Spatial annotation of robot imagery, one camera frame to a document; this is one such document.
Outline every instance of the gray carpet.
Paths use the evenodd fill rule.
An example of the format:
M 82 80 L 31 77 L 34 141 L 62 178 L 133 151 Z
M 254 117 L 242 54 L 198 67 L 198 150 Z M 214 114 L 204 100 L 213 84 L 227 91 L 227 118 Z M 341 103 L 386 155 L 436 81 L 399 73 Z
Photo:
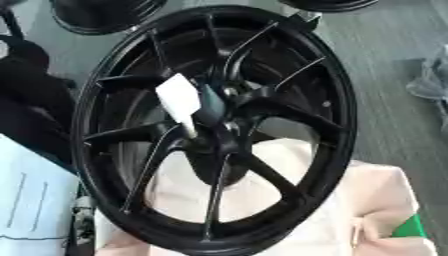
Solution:
M 156 17 L 216 3 L 290 11 L 272 0 L 171 0 Z M 55 24 L 47 1 L 33 0 L 28 6 L 18 10 L 28 38 L 50 52 L 52 72 L 79 83 L 123 37 L 73 35 Z M 324 15 L 318 33 L 340 56 L 357 92 L 360 131 L 355 158 L 406 170 L 421 202 L 426 230 L 440 255 L 448 255 L 447 140 L 434 105 L 405 90 L 419 72 L 421 59 L 448 43 L 448 2 L 382 0 L 361 11 Z

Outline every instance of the white plastic tag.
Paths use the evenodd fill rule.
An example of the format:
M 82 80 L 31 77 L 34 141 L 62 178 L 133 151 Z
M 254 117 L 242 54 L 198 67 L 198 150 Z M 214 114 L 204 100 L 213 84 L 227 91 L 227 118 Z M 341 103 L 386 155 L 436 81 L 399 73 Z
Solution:
M 177 123 L 182 123 L 190 137 L 196 137 L 191 116 L 201 108 L 197 89 L 182 74 L 176 74 L 156 88 L 163 108 Z

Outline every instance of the pink cloth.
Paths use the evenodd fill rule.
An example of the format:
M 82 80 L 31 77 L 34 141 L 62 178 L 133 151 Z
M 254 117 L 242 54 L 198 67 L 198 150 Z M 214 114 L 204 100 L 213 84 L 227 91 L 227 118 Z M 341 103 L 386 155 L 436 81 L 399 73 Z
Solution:
M 299 182 L 310 165 L 309 143 L 279 139 L 259 143 L 254 153 L 291 182 Z M 210 188 L 193 173 L 185 157 L 165 161 L 148 186 L 148 204 L 167 215 L 203 222 Z M 280 198 L 278 191 L 249 173 L 227 188 L 221 202 L 222 221 L 257 213 Z M 397 167 L 352 161 L 333 194 L 287 238 L 259 255 L 435 256 L 425 238 L 390 238 L 418 210 L 404 172 Z M 96 256 L 175 256 L 117 229 L 98 214 Z

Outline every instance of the black wheel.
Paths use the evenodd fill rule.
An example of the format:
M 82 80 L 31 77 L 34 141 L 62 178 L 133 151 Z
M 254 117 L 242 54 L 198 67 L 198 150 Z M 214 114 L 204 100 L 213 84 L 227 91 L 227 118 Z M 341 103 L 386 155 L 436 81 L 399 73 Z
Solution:
M 165 3 L 166 0 L 51 0 L 56 22 L 82 35 L 105 35 L 140 25 Z
M 280 0 L 280 2 L 313 12 L 348 12 L 373 5 L 378 0 Z
M 169 15 L 122 41 L 85 85 L 73 123 L 77 168 L 104 214 L 143 241 L 187 255 L 252 255 L 306 220 L 350 160 L 356 103 L 336 56 L 305 28 L 260 9 L 215 6 Z M 155 87 L 175 73 L 201 93 L 196 139 L 158 110 Z M 271 138 L 257 127 L 272 117 L 305 124 L 316 134 L 313 162 L 299 184 L 250 151 L 253 143 Z M 131 142 L 149 145 L 141 162 L 124 156 Z M 202 223 L 167 216 L 143 202 L 146 186 L 173 151 L 185 152 L 196 175 L 211 185 Z M 123 162 L 133 166 L 123 168 Z M 134 182 L 125 182 L 119 169 L 133 173 Z M 247 170 L 275 186 L 281 199 L 256 215 L 221 222 L 223 190 Z

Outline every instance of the paper document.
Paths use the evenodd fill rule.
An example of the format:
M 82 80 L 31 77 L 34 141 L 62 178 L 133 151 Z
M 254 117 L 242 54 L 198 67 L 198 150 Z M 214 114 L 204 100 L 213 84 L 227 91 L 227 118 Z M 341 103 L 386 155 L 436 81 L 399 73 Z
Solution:
M 0 134 L 0 254 L 62 256 L 78 178 Z

